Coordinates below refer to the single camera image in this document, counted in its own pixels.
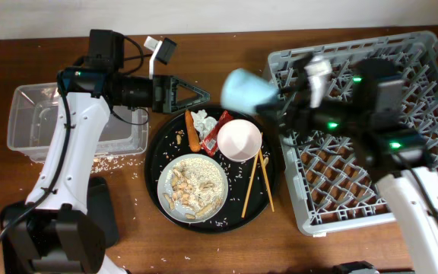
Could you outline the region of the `light blue cup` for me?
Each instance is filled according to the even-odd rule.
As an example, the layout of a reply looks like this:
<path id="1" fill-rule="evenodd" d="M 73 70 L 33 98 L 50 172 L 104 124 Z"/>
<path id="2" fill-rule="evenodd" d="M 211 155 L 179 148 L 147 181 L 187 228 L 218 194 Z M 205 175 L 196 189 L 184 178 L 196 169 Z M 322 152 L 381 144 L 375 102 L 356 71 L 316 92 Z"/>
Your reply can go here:
<path id="1" fill-rule="evenodd" d="M 249 115 L 259 114 L 258 107 L 276 104 L 278 89 L 265 79 L 243 69 L 232 71 L 221 90 L 221 106 Z"/>

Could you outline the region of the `white tissue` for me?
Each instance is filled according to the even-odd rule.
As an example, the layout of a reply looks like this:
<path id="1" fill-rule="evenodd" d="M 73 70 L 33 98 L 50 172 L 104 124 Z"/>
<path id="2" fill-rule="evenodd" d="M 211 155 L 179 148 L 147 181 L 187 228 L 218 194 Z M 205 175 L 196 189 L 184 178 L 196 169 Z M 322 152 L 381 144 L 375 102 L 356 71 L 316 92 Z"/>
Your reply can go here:
<path id="1" fill-rule="evenodd" d="M 217 120 L 209 116 L 205 110 L 199 110 L 198 112 L 191 112 L 193 119 L 193 126 L 198 132 L 199 140 L 202 141 L 217 125 Z"/>

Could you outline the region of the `orange carrot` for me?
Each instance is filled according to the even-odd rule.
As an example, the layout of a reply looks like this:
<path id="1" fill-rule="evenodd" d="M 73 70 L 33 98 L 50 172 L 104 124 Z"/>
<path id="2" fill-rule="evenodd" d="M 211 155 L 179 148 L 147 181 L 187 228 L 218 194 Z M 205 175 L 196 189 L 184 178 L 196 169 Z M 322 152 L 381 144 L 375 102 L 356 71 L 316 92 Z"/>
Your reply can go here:
<path id="1" fill-rule="evenodd" d="M 185 111 L 185 121 L 189 147 L 192 152 L 199 152 L 201 150 L 201 145 L 199 143 L 199 137 L 193 124 L 192 114 L 189 110 Z"/>

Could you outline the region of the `pink bowl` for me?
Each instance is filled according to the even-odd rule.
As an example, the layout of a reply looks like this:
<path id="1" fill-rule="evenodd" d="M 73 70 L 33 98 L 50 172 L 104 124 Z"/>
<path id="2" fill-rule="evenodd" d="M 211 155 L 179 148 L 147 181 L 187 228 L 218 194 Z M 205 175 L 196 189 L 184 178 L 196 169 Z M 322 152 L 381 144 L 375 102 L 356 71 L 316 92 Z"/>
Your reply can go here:
<path id="1" fill-rule="evenodd" d="M 262 146 L 262 134 L 254 123 L 234 119 L 219 130 L 217 146 L 222 155 L 232 161 L 248 161 L 258 154 Z"/>

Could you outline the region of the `red snack wrapper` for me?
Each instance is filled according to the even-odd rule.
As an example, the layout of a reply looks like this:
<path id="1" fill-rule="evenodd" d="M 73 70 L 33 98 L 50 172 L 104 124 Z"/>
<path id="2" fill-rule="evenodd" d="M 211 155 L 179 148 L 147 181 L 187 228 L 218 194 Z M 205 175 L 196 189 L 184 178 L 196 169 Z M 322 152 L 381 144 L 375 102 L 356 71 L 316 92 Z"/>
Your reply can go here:
<path id="1" fill-rule="evenodd" d="M 217 124 L 214 126 L 214 128 L 208 133 L 208 135 L 202 140 L 201 147 L 205 150 L 206 154 L 210 157 L 213 157 L 215 153 L 218 151 L 218 144 L 217 144 L 217 136 L 221 129 L 221 127 L 230 122 L 233 119 L 233 117 L 228 113 L 227 110 L 225 110 Z"/>

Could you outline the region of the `wooden chopstick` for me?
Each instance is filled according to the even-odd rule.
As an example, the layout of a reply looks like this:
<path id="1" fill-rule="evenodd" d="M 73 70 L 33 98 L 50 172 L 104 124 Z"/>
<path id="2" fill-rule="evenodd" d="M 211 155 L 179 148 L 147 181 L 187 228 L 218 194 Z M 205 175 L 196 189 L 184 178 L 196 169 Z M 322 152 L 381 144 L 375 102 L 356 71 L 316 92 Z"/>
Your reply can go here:
<path id="1" fill-rule="evenodd" d="M 248 183 L 248 187 L 246 190 L 246 197 L 245 197 L 245 200 L 243 203 L 243 210 L 241 213 L 241 218 L 246 217 L 246 212 L 247 212 L 247 209 L 249 206 L 249 201 L 250 201 L 251 192 L 252 192 L 252 185 L 253 185 L 253 182 L 254 182 L 255 177 L 256 177 L 256 170 L 257 170 L 258 166 L 260 166 L 260 168 L 263 169 L 263 167 L 262 167 L 262 149 L 261 148 L 258 150 L 258 152 L 256 153 L 256 156 L 254 157 L 253 166 L 252 166 L 251 174 L 249 177 L 249 183 Z"/>
<path id="2" fill-rule="evenodd" d="M 261 164 L 261 169 L 262 169 L 263 177 L 264 177 L 264 180 L 265 180 L 265 187 L 266 187 L 266 191 L 267 191 L 267 194 L 268 194 L 269 205 L 271 207 L 271 211 L 275 212 L 275 206 L 274 206 L 273 199 L 272 199 L 271 188 L 270 188 L 268 173 L 267 173 L 267 170 L 266 170 L 265 159 L 263 157 L 261 149 L 259 149 L 259 160 L 260 160 L 260 164 Z"/>

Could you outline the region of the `grey plate with rice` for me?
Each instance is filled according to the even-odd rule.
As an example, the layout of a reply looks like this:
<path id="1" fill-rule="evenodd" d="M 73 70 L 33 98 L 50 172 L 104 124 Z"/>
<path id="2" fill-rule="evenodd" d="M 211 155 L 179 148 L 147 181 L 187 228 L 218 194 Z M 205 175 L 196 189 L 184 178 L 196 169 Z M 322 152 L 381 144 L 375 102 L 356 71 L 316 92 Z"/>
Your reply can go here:
<path id="1" fill-rule="evenodd" d="M 188 154 L 172 160 L 157 181 L 157 198 L 165 216 L 185 224 L 212 219 L 228 194 L 224 169 L 206 155 Z"/>

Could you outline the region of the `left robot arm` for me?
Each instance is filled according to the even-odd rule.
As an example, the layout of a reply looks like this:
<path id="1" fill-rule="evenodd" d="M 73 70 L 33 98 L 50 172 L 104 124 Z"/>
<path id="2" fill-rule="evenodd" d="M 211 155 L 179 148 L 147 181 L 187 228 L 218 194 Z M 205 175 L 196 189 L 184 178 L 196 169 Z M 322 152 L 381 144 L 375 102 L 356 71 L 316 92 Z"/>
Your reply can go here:
<path id="1" fill-rule="evenodd" d="M 40 177 L 22 206 L 2 213 L 0 250 L 12 249 L 18 273 L 120 273 L 106 255 L 104 231 L 87 213 L 97 143 L 114 107 L 171 114 L 210 99 L 192 86 L 193 98 L 177 100 L 182 79 L 125 71 L 126 41 L 93 29 L 87 55 L 57 74 L 59 114 Z"/>

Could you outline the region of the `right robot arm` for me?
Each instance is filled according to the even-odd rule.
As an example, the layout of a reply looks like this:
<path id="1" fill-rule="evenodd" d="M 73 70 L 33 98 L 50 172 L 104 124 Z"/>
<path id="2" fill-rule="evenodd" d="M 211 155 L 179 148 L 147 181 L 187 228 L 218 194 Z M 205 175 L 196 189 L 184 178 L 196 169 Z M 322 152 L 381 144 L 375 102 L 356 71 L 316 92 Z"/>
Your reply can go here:
<path id="1" fill-rule="evenodd" d="M 438 172 L 423 136 L 402 122 L 405 85 L 393 62 L 354 66 L 351 101 L 328 99 L 331 66 L 308 54 L 295 62 L 298 85 L 274 91 L 254 109 L 282 135 L 312 132 L 351 140 L 357 163 L 376 185 L 401 229 L 417 273 L 438 273 Z"/>

